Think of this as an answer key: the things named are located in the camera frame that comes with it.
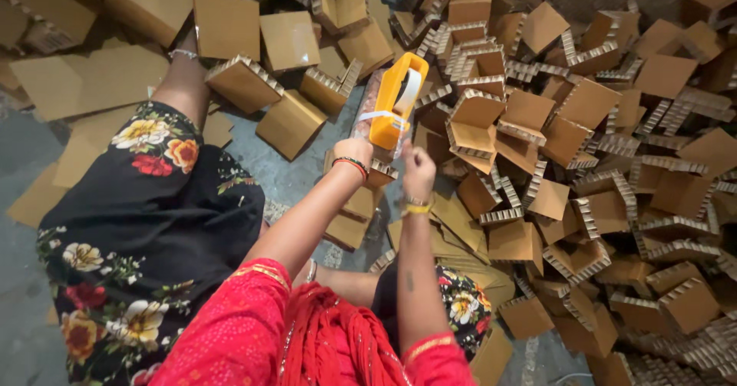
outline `yellow tape dispenser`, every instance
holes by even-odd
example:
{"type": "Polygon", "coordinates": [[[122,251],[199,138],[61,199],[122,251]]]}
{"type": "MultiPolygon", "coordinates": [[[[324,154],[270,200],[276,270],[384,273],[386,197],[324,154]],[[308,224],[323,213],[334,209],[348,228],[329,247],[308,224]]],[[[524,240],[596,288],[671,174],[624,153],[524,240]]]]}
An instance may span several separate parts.
{"type": "Polygon", "coordinates": [[[391,150],[397,145],[401,133],[409,129],[407,119],[428,69],[428,62],[408,51],[384,72],[373,110],[377,114],[368,135],[372,144],[391,150]]]}

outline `red bangle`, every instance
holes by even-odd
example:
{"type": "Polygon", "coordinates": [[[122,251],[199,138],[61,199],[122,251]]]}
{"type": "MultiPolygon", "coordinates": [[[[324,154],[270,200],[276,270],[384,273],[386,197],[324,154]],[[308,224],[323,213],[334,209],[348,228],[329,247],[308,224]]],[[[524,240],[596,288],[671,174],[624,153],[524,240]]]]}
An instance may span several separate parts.
{"type": "Polygon", "coordinates": [[[366,175],[366,172],[364,171],[364,169],[360,165],[358,165],[358,163],[354,163],[354,162],[352,162],[351,160],[348,160],[348,159],[337,159],[335,162],[333,162],[332,165],[335,165],[336,163],[339,163],[339,162],[346,162],[346,163],[353,164],[355,166],[355,168],[357,168],[358,171],[361,172],[361,175],[364,177],[364,183],[366,183],[366,180],[369,177],[366,175]]]}

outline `tape roll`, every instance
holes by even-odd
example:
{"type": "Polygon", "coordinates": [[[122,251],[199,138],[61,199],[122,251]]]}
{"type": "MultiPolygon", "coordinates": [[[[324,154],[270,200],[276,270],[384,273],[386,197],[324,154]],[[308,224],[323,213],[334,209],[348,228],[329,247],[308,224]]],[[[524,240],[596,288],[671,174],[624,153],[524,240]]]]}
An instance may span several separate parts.
{"type": "Polygon", "coordinates": [[[413,106],[419,89],[422,86],[422,75],[416,70],[407,69],[407,87],[402,93],[402,96],[394,104],[394,112],[397,114],[404,114],[409,111],[413,106]]]}

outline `hand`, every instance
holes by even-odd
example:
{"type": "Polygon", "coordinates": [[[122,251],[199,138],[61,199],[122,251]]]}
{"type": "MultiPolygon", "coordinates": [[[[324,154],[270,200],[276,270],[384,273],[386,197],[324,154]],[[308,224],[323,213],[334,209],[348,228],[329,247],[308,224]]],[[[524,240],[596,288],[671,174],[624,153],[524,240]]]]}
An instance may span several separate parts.
{"type": "Polygon", "coordinates": [[[435,163],[425,150],[412,146],[409,140],[405,141],[402,148],[402,158],[405,161],[405,176],[402,179],[405,193],[429,202],[435,183],[435,163]]]}
{"type": "Polygon", "coordinates": [[[338,141],[333,148],[333,153],[336,158],[350,157],[356,159],[362,162],[366,169],[371,170],[373,146],[364,139],[348,138],[338,141]]]}

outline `tattoo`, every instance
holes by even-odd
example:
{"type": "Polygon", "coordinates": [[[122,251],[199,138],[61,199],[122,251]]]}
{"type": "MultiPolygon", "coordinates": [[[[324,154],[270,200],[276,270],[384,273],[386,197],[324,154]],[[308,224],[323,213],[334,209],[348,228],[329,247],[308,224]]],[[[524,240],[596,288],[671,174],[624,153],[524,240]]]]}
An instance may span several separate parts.
{"type": "Polygon", "coordinates": [[[407,290],[412,292],[414,290],[414,283],[412,282],[412,272],[407,272],[407,290]]]}

